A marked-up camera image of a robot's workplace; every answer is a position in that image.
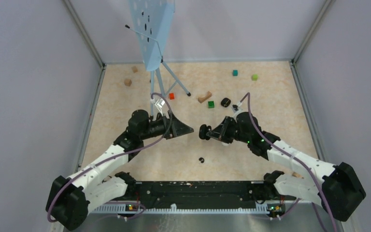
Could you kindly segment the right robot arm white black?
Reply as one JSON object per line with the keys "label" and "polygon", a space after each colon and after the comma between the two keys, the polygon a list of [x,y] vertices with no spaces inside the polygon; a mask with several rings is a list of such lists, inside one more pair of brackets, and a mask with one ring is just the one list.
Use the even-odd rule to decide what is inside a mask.
{"label": "right robot arm white black", "polygon": [[211,128],[200,126],[199,138],[214,139],[224,145],[245,143],[256,156],[278,163],[299,174],[282,171],[265,174],[264,193],[270,199],[289,195],[317,204],[333,218],[345,222],[366,198],[366,192],[354,170],[345,162],[339,165],[313,158],[287,144],[280,137],[264,131],[249,112],[226,116]]}

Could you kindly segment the black earbud charging case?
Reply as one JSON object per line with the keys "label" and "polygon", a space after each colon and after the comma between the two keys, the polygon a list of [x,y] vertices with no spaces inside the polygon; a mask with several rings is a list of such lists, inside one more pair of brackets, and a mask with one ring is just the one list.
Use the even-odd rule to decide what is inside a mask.
{"label": "black earbud charging case", "polygon": [[230,106],[231,100],[229,98],[224,98],[224,99],[222,99],[220,104],[221,104],[222,107],[227,108],[227,107]]}

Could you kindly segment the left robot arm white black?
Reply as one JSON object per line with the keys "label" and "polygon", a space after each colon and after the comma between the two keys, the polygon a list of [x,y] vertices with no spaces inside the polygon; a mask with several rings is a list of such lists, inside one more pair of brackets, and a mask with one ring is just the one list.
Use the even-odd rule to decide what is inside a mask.
{"label": "left robot arm white black", "polygon": [[89,213],[107,201],[134,197],[136,188],[121,177],[105,178],[118,167],[131,161],[146,149],[146,139],[173,139],[193,133],[194,129],[181,122],[172,111],[168,115],[150,120],[148,112],[136,110],[128,126],[108,149],[80,171],[57,177],[51,186],[46,211],[50,222],[59,222],[69,231],[79,228]]}

